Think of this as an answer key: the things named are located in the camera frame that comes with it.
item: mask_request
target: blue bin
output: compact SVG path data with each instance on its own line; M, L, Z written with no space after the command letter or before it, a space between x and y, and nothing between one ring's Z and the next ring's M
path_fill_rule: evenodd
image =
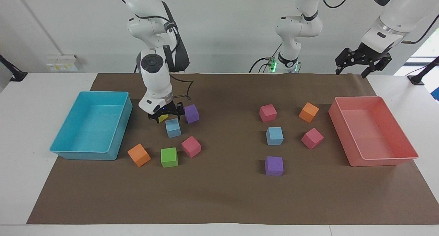
M132 109L128 92L80 92L50 151L68 160L115 160Z

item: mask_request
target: green led light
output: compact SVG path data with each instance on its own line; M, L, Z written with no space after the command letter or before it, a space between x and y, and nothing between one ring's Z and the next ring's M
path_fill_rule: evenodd
M276 72L276 66L277 66L277 62L276 62L276 61L273 61L273 63L271 64L270 71L271 71L271 72Z

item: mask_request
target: electrical outlet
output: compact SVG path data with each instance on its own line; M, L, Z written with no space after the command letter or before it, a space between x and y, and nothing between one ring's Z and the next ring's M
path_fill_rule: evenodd
M50 71L78 71L79 62L76 55L50 55L47 59L47 68Z

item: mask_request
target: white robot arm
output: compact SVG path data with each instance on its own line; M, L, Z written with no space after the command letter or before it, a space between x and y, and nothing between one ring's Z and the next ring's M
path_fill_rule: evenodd
M128 30L148 47L137 58L137 67L147 88L139 107L148 113L149 119L157 122L163 114L174 114L180 119L185 111L182 103L174 104L169 72L185 70L189 58L177 24L161 0L125 2L135 14L128 20Z
M345 48L335 59L339 75L344 68L355 64L368 67L362 73L381 71L392 60L388 51L403 41L418 23L433 11L438 0L374 0L384 6L384 12L361 38L357 50Z
M297 62L301 44L297 37L315 37L320 34L323 23L318 16L320 0L296 0L301 16L284 16L276 23L276 33L282 39L279 54L275 57L277 69L292 72Z

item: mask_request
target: foam cube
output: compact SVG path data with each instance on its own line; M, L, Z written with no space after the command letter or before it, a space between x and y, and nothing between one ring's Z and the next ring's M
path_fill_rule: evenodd
M281 145L284 141L284 135L280 127L269 127L266 136L268 145Z
M130 155L131 159L133 159L134 163L138 167L141 167L143 164L151 160L151 157L148 155L148 152L146 152L146 150L141 144L137 144L135 147L128 150L128 154Z
M316 128L313 128L303 136L302 142L311 150L317 146L323 140L323 138L323 135L317 131Z
M178 166L177 149L175 147L162 149L161 157L162 157L161 163L163 167Z
M201 144L193 136L182 142L181 146L190 158L201 152Z
M262 122L269 122L276 119L277 111L273 104L261 106L259 109L259 116L261 117Z
M439 87L437 89L435 89L431 95L433 96L434 99L439 101Z
M284 173L282 157L268 156L265 159L265 175L280 176Z
M169 117L169 114L163 114L162 116L158 117L158 122L161 123L165 119L167 119L168 117Z
M200 115L198 114L198 110L195 105L192 104L185 107L185 117L188 123L200 120Z
M311 122L314 117L316 116L317 112L319 111L319 108L314 106L311 103L306 103L306 105L303 107L302 111L299 114L299 117L306 122Z
M180 124L178 119L167 120L166 124L166 132L168 133L169 138L174 138L177 136L181 136Z

